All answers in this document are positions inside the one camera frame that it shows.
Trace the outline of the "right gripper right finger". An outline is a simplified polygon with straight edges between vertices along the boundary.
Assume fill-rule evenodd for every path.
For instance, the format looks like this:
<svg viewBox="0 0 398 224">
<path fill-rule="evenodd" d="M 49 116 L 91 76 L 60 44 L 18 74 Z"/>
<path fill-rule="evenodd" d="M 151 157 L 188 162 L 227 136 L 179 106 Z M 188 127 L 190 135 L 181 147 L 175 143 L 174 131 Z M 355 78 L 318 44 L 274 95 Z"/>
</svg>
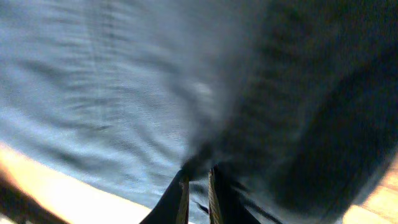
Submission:
<svg viewBox="0 0 398 224">
<path fill-rule="evenodd" d="M 229 180 L 214 166 L 208 174 L 210 224 L 259 224 L 241 204 Z"/>
</svg>

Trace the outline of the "navy blue shorts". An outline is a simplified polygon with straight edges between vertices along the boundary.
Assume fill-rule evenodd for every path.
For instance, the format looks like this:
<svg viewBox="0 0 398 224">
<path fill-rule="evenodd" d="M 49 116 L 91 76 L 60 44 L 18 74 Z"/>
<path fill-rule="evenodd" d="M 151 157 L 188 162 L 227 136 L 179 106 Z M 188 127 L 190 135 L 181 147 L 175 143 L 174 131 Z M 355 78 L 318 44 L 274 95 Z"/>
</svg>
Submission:
<svg viewBox="0 0 398 224">
<path fill-rule="evenodd" d="M 1 142 L 194 223 L 217 166 L 261 223 L 339 223 L 397 154 L 396 1 L 2 1 Z"/>
</svg>

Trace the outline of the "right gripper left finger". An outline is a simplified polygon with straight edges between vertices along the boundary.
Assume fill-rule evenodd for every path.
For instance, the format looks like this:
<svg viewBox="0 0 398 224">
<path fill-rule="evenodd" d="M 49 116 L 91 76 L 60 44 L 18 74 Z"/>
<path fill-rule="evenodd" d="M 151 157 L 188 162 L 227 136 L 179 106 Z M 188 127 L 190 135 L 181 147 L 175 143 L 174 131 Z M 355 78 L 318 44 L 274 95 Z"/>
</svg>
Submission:
<svg viewBox="0 0 398 224">
<path fill-rule="evenodd" d="M 140 224 L 188 224 L 189 178 L 180 170 Z"/>
</svg>

